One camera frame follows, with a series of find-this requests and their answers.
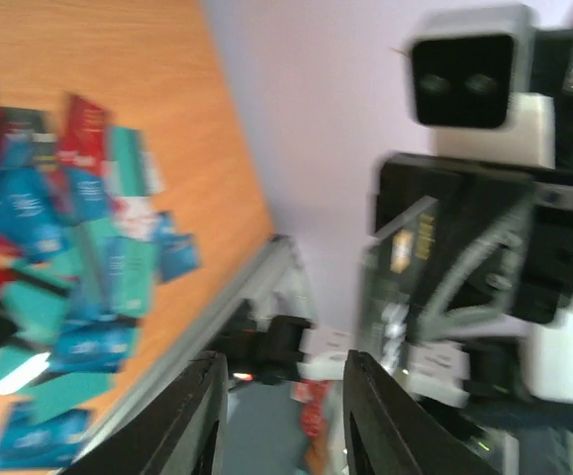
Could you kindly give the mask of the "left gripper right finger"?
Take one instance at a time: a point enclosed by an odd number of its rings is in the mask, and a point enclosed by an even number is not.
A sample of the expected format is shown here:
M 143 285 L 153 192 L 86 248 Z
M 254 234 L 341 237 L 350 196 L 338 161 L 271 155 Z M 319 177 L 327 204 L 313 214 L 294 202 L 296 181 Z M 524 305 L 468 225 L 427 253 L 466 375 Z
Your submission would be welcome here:
M 367 352 L 348 353 L 342 401 L 351 474 L 491 475 L 497 472 L 449 434 Z

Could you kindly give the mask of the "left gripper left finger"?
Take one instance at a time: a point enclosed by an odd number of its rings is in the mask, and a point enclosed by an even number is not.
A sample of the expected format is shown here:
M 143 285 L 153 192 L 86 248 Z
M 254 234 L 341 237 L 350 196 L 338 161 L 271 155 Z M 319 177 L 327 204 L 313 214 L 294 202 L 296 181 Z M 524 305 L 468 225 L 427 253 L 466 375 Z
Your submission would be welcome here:
M 64 472 L 220 474 L 228 383 L 226 357 L 201 353 L 128 424 Z

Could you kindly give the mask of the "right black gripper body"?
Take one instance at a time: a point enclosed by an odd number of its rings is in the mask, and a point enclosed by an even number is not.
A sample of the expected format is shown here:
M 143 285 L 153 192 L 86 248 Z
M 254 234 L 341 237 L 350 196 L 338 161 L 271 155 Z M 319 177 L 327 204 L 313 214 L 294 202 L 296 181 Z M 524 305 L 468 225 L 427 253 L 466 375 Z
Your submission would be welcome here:
M 381 317 L 409 301 L 435 241 L 445 200 L 476 177 L 526 177 L 534 211 L 514 299 L 502 315 L 547 325 L 573 301 L 573 171 L 396 153 L 381 163 L 374 195 L 372 308 Z

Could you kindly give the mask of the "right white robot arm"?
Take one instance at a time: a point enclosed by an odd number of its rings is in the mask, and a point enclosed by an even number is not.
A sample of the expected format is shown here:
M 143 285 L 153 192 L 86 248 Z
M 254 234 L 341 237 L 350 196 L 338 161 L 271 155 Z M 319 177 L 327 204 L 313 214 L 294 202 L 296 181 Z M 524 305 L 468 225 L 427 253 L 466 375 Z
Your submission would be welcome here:
M 304 432 L 342 385 L 352 474 L 566 474 L 573 434 L 573 29 L 522 4 L 440 10 L 408 45 L 430 155 L 386 157 L 351 350 L 280 336 Z

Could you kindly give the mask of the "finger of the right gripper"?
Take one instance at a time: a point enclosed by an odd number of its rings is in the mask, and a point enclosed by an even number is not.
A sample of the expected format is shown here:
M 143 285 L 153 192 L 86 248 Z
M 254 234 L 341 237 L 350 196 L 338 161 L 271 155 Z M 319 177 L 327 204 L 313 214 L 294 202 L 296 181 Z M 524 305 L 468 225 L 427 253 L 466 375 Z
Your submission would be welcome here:
M 407 342 L 443 339 L 490 322 L 514 299 L 534 211 L 526 177 L 476 177 L 445 200 L 435 241 L 409 301 Z

